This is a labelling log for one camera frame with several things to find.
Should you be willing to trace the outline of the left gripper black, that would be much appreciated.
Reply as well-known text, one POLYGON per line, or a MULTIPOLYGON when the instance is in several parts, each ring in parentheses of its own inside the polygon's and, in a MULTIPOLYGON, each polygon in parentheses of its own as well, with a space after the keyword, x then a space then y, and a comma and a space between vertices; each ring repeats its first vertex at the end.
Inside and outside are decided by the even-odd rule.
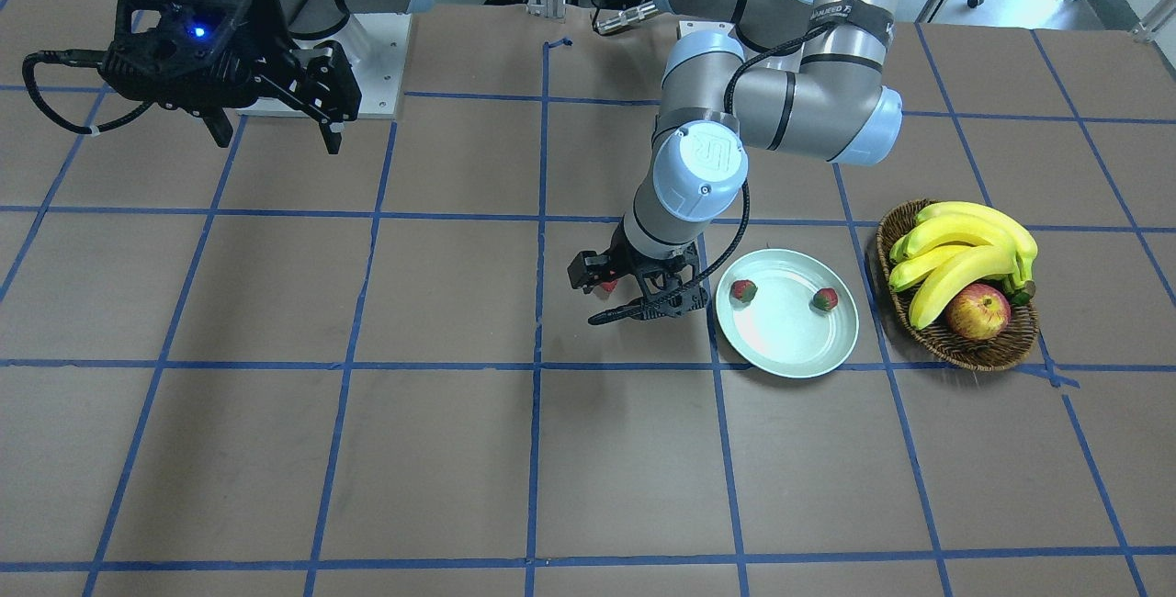
POLYGON ((604 253, 580 251, 567 267, 567 275, 574 290, 592 293, 604 280, 634 276, 639 283, 639 298, 629 303, 597 311, 587 320, 589 326, 629 318, 652 321, 656 318, 680 318, 688 311, 702 310, 710 298, 706 286, 690 286, 700 275, 700 259, 696 244, 674 253, 671 259, 652 259, 640 253, 628 241, 623 226, 614 232, 612 250, 604 253))

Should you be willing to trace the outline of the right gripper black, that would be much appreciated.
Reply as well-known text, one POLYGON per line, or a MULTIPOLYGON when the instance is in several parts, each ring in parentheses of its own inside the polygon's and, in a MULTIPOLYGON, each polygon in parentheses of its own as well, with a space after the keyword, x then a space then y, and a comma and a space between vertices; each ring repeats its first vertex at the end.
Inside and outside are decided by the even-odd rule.
POLYGON ((202 113, 219 148, 234 128, 218 108, 274 98, 341 150, 362 90, 340 41, 295 49, 280 0, 118 0, 99 74, 122 98, 202 113))

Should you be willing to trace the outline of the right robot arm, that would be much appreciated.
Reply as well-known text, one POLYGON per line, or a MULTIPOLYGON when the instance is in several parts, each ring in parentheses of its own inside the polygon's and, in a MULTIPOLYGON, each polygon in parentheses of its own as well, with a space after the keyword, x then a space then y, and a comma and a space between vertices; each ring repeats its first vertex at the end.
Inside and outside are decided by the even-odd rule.
POLYGON ((361 115, 369 49, 358 16, 408 16, 435 0, 118 0, 99 74, 121 98, 198 118, 230 145, 227 110, 261 99, 316 125, 336 154, 361 115))

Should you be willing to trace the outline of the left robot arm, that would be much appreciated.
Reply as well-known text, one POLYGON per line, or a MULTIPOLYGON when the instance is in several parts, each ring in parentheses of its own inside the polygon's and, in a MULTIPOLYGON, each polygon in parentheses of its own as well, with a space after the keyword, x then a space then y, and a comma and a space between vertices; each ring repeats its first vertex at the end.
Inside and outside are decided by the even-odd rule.
POLYGON ((664 14, 728 24, 673 43, 650 167, 603 253, 568 267, 594 291, 634 277, 639 298, 589 318, 680 317, 703 309, 710 274, 696 241, 740 197, 747 150, 876 165, 898 140, 902 99, 882 81, 898 0, 652 0, 664 14))

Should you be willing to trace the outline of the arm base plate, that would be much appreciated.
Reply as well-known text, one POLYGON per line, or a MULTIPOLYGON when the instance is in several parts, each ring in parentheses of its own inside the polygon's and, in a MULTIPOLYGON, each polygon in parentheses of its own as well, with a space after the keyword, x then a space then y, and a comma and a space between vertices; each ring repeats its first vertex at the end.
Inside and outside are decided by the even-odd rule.
POLYGON ((703 20, 681 20, 677 24, 677 39, 695 35, 699 32, 717 32, 719 35, 731 36, 734 24, 729 22, 703 22, 703 20))
POLYGON ((352 14, 327 36, 342 45, 360 87, 352 121, 396 116, 412 24, 405 14, 352 14))

